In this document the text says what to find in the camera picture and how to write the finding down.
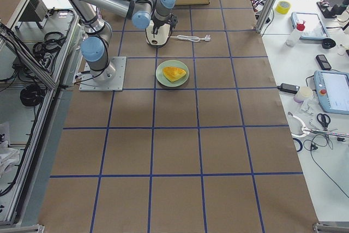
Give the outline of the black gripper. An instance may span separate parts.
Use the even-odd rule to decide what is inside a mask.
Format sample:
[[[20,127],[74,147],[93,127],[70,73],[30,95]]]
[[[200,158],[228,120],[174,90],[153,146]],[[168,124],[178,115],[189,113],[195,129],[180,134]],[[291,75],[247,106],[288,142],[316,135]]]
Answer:
[[[178,23],[178,17],[172,13],[169,13],[167,16],[160,16],[158,13],[154,13],[152,21],[154,23],[152,34],[156,35],[158,34],[158,29],[165,24],[170,25],[170,30],[173,30]]]

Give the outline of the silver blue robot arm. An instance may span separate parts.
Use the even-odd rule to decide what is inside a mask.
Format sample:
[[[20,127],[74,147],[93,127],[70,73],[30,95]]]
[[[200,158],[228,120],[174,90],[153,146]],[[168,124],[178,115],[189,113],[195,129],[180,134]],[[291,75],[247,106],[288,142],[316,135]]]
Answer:
[[[89,65],[90,79],[110,80],[115,68],[107,54],[111,39],[111,26],[100,18],[95,7],[105,9],[120,17],[129,19],[138,29],[151,29],[158,34],[161,29],[172,30],[177,17],[172,13],[176,0],[69,0],[80,16],[87,39],[81,44],[81,53]]]

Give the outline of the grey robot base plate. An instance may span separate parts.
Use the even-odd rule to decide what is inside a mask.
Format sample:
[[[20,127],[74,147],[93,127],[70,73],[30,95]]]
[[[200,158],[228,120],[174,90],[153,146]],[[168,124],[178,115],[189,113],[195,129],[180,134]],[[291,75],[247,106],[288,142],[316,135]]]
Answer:
[[[121,92],[123,90],[126,64],[127,58],[125,56],[110,57],[109,66],[98,77],[92,79],[92,77],[98,75],[95,71],[82,75],[79,90],[81,92]]]

